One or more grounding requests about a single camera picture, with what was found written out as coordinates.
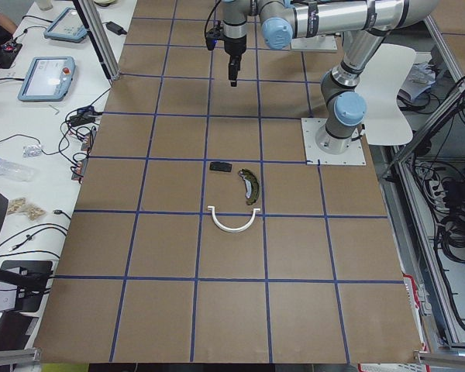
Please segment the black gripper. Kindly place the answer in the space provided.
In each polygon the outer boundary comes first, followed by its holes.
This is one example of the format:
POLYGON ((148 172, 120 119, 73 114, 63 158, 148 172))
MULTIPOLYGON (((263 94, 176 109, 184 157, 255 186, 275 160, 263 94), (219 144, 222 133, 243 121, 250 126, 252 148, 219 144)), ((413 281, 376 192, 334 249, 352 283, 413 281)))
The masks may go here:
POLYGON ((236 80, 241 70, 242 55, 245 53, 245 39, 225 38, 224 48, 229 55, 228 78, 229 80, 236 80))

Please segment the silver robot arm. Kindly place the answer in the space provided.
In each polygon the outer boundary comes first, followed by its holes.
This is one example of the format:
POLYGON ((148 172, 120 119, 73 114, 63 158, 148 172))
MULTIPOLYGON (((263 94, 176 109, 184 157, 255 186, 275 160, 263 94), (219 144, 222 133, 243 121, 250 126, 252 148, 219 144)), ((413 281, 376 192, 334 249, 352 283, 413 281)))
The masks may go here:
POLYGON ((365 101, 356 93, 370 59, 394 29, 416 24, 437 7, 436 1, 218 1, 222 19, 204 30, 208 50, 217 41, 229 55, 228 76, 237 85, 246 52, 247 20, 258 17, 266 45, 272 50, 332 53, 333 37, 342 37, 344 56, 322 78, 321 92, 329 117, 315 135, 320 150, 339 155, 353 141, 365 116, 365 101))

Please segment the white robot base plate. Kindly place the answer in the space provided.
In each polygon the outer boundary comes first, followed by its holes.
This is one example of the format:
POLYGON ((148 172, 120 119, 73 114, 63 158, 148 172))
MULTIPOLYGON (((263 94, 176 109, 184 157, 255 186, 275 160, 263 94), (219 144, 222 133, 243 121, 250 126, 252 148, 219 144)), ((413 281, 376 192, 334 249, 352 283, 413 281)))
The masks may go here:
POLYGON ((357 129, 347 139, 336 139, 327 133, 324 118, 302 118, 301 127, 307 165, 366 165, 357 129))

